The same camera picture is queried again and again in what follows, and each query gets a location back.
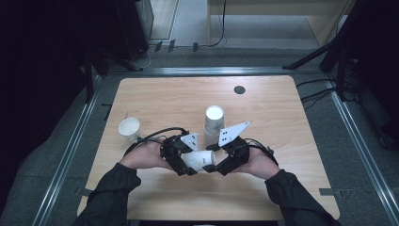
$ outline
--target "wooden table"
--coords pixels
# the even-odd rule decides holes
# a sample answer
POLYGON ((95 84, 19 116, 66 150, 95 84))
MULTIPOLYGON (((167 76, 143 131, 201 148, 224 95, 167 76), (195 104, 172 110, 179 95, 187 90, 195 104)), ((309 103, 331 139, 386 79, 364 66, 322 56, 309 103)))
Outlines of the wooden table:
MULTIPOLYGON (((125 117, 141 122, 142 136, 168 127, 199 133, 204 149, 205 110, 220 105, 226 126, 249 121, 242 138, 254 138, 275 151, 281 168, 294 173, 313 197, 335 218, 340 215, 323 163, 290 76, 128 78, 120 82, 104 134, 88 177, 94 189, 103 175, 120 161, 130 143, 118 132, 125 117), (242 86, 244 94, 234 88, 242 86)), ((226 157, 216 153, 217 162, 226 157)), ((167 169, 140 169, 141 186, 131 192, 128 219, 153 220, 279 220, 264 180, 249 174, 200 172, 177 176, 167 169)), ((83 198, 78 214, 85 208, 83 198)))
MULTIPOLYGON (((211 15, 223 15, 224 0, 207 0, 208 44, 211 44, 211 15)), ((335 36, 341 18, 355 0, 228 0, 226 15, 304 15, 320 46, 335 36)))

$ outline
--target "hand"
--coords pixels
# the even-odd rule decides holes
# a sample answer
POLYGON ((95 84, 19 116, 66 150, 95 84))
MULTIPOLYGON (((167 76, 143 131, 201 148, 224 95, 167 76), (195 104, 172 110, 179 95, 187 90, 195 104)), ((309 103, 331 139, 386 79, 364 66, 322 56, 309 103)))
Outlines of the hand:
POLYGON ((161 144, 148 141, 139 144, 135 149, 126 154, 120 163, 131 169, 165 168, 172 170, 169 163, 160 156, 161 144))
POLYGON ((279 167, 257 148, 249 148, 249 160, 232 172, 246 172, 268 180, 279 172, 279 167))

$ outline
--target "aluminum rail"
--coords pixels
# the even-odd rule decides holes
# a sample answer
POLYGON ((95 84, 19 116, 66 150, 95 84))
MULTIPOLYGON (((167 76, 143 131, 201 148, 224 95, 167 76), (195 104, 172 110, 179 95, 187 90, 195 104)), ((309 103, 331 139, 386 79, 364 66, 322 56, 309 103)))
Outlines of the aluminum rail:
POLYGON ((303 67, 297 70, 283 70, 281 67, 209 67, 209 68, 154 68, 142 72, 127 72, 125 69, 112 70, 112 74, 128 74, 129 77, 192 77, 192 76, 255 76, 287 75, 297 73, 319 73, 318 67, 303 67))
MULTIPOLYGON (((327 82, 327 87, 333 88, 335 87, 335 84, 333 82, 327 82)), ((369 174, 369 177, 375 187, 375 191, 378 194, 392 225, 399 225, 398 202, 395 199, 395 196, 387 184, 382 172, 379 170, 377 163, 374 161, 373 155, 368 149, 367 144, 364 142, 364 139, 358 127, 356 126, 349 109, 347 108, 347 104, 341 101, 337 93, 334 92, 331 94, 331 96, 334 104, 340 112, 343 123, 345 124, 346 129, 348 130, 349 135, 355 144, 363 166, 366 168, 366 171, 369 174)))
MULTIPOLYGON (((100 87, 103 82, 103 79, 100 76, 96 77, 96 86, 100 87)), ((61 158, 61 161, 58 164, 58 168, 56 169, 56 173, 53 176, 53 179, 47 190, 45 192, 43 201, 41 202, 40 208, 36 217, 33 221, 34 226, 36 225, 46 225, 48 217, 53 210, 54 204, 56 202, 56 198, 59 194, 59 191, 64 183, 65 177, 70 168, 71 162, 73 160, 73 156, 76 152, 76 148, 80 142, 80 138, 82 137, 83 132, 85 131, 86 125, 88 124, 88 119, 91 115, 93 107, 96 103, 98 97, 98 90, 93 94, 90 102, 88 102, 79 118, 78 123, 76 124, 74 131, 72 133, 71 139, 68 143, 68 146, 61 158)))

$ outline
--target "black stand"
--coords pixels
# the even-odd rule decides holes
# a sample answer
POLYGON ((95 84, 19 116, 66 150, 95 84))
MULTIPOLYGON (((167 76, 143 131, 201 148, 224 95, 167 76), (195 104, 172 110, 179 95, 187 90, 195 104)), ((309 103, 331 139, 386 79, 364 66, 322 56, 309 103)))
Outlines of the black stand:
POLYGON ((336 84, 337 94, 342 101, 345 101, 343 95, 343 82, 347 63, 347 50, 354 41, 354 36, 356 35, 355 29, 357 28, 357 26, 359 26, 359 17, 360 13, 363 12, 362 8, 364 6, 364 0, 356 1, 356 4, 355 6, 353 6, 347 19, 345 20, 345 23, 343 23, 343 27, 332 41, 317 49, 316 51, 310 53, 309 55, 299 59, 297 62, 288 66, 282 66, 282 69, 295 70, 300 66, 306 64, 307 62, 311 61, 312 59, 319 57, 323 53, 327 53, 319 66, 320 71, 322 73, 329 73, 338 62, 336 84))
POLYGON ((94 94, 94 84, 93 84, 93 74, 91 71, 91 65, 94 66, 94 68, 97 70, 99 75, 104 75, 107 76, 109 69, 106 63, 104 62, 104 59, 99 56, 102 55, 103 57, 107 57, 111 59, 112 61, 120 64, 120 66, 126 68, 129 71, 132 72, 137 72, 141 71, 142 69, 137 69, 135 66, 129 64, 128 62, 124 61, 123 59, 119 59, 116 56, 108 53, 104 49, 92 46, 90 44, 87 45, 85 49, 85 75, 87 79, 87 86, 86 86, 86 103, 88 103, 91 99, 91 97, 94 94))

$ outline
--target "wire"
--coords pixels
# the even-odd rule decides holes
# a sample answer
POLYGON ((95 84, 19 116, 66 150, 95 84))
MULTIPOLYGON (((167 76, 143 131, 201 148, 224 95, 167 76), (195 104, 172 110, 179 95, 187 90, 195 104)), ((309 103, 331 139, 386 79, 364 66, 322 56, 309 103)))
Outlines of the wire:
POLYGON ((311 94, 309 96, 303 97, 300 100, 301 100, 302 103, 306 103, 306 102, 308 102, 306 99, 313 98, 314 96, 318 96, 319 94, 323 94, 323 93, 325 93, 327 91, 335 91, 335 90, 336 90, 336 88, 323 89, 323 90, 318 91, 318 92, 316 92, 314 94, 311 94))
POLYGON ((272 160, 277 166, 279 165, 279 163, 277 162, 275 156, 273 156, 274 151, 272 149, 270 149, 269 146, 267 146, 267 148, 265 148, 263 145, 262 147, 258 146, 258 145, 250 145, 248 144, 249 148, 256 148, 261 150, 264 154, 267 155, 268 158, 270 158, 270 160, 272 160))
MULTIPOLYGON (((320 94, 321 94, 321 95, 324 95, 324 94, 326 94, 326 93, 331 93, 331 92, 333 92, 333 91, 332 91, 332 90, 326 90, 325 92, 322 92, 322 93, 320 93, 320 94)), ((309 102, 309 101, 313 101, 313 100, 319 99, 320 96, 321 96, 320 94, 319 94, 318 96, 314 96, 314 97, 311 97, 311 98, 308 99, 308 100, 303 101, 302 104, 305 104, 306 102, 309 102)))
POLYGON ((355 101, 358 99, 358 97, 357 97, 357 91, 356 91, 356 89, 355 89, 354 87, 352 87, 352 85, 345 86, 344 89, 343 89, 342 97, 343 97, 344 100, 347 101, 347 102, 355 102, 355 101), (351 92, 351 93, 353 93, 354 97, 351 98, 351 99, 348 99, 348 98, 346 97, 346 95, 345 95, 346 92, 351 92))
POLYGON ((144 137, 144 138, 142 138, 142 139, 138 139, 136 143, 133 143, 133 144, 126 150, 126 152, 125 152, 125 154, 124 154, 123 156, 125 156, 126 154, 128 154, 129 152, 131 152, 131 151, 132 151, 134 148, 136 148, 140 143, 143 143, 143 142, 146 142, 146 141, 158 142, 156 139, 153 139, 153 137, 155 137, 155 136, 157 136, 157 135, 159 135, 159 134, 163 134, 163 133, 165 133, 165 132, 167 132, 167 131, 172 131, 172 130, 180 130, 180 131, 182 131, 182 134, 183 134, 183 135, 188 135, 188 134, 189 134, 188 131, 184 130, 184 129, 181 128, 181 127, 170 127, 170 128, 167 128, 167 129, 163 129, 163 130, 160 130, 160 131, 158 131, 158 132, 155 132, 155 133, 153 133, 153 134, 151 134, 151 135, 148 135, 148 136, 146 136, 146 137, 144 137))
POLYGON ((225 35, 225 16, 226 16, 226 1, 224 0, 224 4, 223 4, 223 18, 222 18, 222 36, 220 37, 219 41, 215 44, 211 44, 211 45, 200 45, 199 47, 215 47, 217 46, 224 38, 225 35))
POLYGON ((249 142, 248 144, 250 144, 250 143, 255 143, 256 145, 259 145, 259 146, 265 148, 264 145, 263 145, 261 142, 259 142, 258 140, 256 140, 256 139, 253 139, 253 138, 245 138, 244 140, 250 140, 250 142, 249 142))
POLYGON ((151 46, 150 48, 147 49, 146 54, 147 54, 147 58, 148 58, 149 62, 148 62, 145 66, 140 66, 140 65, 138 65, 138 64, 135 63, 135 61, 137 61, 142 55, 139 56, 138 58, 136 58, 134 61, 129 61, 129 63, 132 64, 132 65, 134 65, 134 66, 136 66, 136 67, 138 67, 138 68, 140 68, 140 69, 145 69, 145 68, 147 68, 147 67, 150 66, 151 63, 152 63, 152 58, 151 58, 151 56, 150 56, 149 51, 150 51, 152 48, 155 48, 155 46, 156 46, 156 45, 151 46))
POLYGON ((305 108, 305 110, 309 109, 310 107, 314 106, 318 101, 320 101, 321 99, 325 98, 326 96, 328 96, 332 91, 326 92, 325 94, 323 94, 321 97, 318 97, 311 105, 307 106, 305 108))
POLYGON ((311 81, 306 81, 306 82, 303 82, 303 83, 299 83, 298 85, 296 85, 296 87, 298 88, 298 87, 300 87, 300 86, 302 86, 302 85, 305 85, 305 84, 314 83, 314 82, 322 82, 322 81, 332 81, 332 82, 336 82, 337 80, 336 80, 336 79, 327 79, 327 78, 325 78, 325 79, 311 80, 311 81))

